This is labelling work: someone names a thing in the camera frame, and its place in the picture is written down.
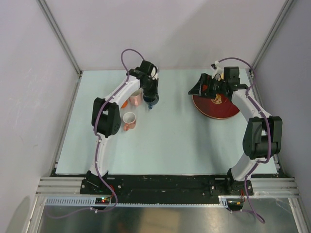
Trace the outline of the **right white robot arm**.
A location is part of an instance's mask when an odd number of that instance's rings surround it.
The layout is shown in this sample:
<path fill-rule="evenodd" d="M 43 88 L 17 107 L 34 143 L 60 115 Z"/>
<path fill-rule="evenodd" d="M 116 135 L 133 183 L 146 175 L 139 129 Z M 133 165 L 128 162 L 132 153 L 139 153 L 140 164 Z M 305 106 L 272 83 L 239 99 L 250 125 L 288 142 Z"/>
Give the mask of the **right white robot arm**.
<path fill-rule="evenodd" d="M 224 181 L 213 181 L 211 188 L 218 188 L 220 194 L 239 195 L 241 190 L 252 187 L 248 180 L 260 164 L 269 163 L 281 149 L 282 119 L 265 111 L 249 95 L 249 87 L 240 82 L 238 67 L 213 67 L 213 75 L 202 73 L 198 82 L 188 92 L 191 96 L 215 99 L 224 95 L 234 104 L 247 121 L 242 140 L 243 155 L 228 170 Z"/>

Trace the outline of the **pink mug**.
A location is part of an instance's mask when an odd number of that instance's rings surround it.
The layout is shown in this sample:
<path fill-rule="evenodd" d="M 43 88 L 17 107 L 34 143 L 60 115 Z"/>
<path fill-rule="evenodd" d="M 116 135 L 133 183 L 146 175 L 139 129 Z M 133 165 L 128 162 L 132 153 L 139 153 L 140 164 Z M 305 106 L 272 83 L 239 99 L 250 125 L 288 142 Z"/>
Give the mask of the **pink mug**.
<path fill-rule="evenodd" d="M 124 131 L 132 130 L 136 126 L 137 118 L 135 113 L 127 112 L 123 115 L 122 120 L 124 122 Z"/>

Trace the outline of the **blue mug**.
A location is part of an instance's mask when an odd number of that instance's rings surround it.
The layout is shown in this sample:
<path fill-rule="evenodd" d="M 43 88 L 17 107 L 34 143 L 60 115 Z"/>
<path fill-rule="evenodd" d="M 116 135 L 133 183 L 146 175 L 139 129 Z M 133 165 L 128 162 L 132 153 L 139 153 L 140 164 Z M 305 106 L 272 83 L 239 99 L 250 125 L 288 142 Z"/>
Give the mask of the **blue mug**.
<path fill-rule="evenodd" d="M 148 109 L 149 110 L 152 110 L 153 106 L 156 105 L 159 101 L 159 96 L 158 95 L 155 95 L 155 96 L 152 96 L 152 97 L 148 97 L 148 96 L 143 96 L 143 100 L 147 103 L 148 105 Z"/>

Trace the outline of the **pale pink cup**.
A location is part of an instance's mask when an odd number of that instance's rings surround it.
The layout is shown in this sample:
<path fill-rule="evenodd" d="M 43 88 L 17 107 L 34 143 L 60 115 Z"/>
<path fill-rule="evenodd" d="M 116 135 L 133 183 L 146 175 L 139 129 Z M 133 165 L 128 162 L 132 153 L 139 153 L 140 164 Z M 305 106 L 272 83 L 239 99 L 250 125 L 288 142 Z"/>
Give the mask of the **pale pink cup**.
<path fill-rule="evenodd" d="M 139 106 L 142 103 L 142 89 L 135 91 L 130 97 L 129 101 L 133 106 Z"/>

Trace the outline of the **orange mug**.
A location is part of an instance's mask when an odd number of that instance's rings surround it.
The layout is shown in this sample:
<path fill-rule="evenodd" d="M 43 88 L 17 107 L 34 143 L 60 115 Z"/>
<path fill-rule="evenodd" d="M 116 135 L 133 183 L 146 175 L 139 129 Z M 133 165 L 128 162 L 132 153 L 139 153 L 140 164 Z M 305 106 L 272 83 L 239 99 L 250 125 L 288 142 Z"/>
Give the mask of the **orange mug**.
<path fill-rule="evenodd" d="M 121 106 L 121 108 L 125 108 L 128 105 L 128 100 L 126 100 L 123 105 Z"/>

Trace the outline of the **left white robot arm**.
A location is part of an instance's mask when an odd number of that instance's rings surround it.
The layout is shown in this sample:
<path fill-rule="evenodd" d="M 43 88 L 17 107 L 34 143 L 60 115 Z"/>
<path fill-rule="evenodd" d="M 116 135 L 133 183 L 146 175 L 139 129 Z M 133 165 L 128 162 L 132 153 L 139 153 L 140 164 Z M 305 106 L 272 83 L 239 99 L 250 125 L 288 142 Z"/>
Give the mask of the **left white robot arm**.
<path fill-rule="evenodd" d="M 143 60 L 140 66 L 127 71 L 126 79 L 112 93 L 103 99 L 96 98 L 94 100 L 91 125 L 98 141 L 95 159 L 86 173 L 86 180 L 96 193 L 104 193 L 108 187 L 108 182 L 104 179 L 108 172 L 104 166 L 105 151 L 109 139 L 121 127 L 121 106 L 132 94 L 141 90 L 143 100 L 147 103 L 148 108 L 152 109 L 159 101 L 158 83 L 158 68 L 151 62 Z"/>

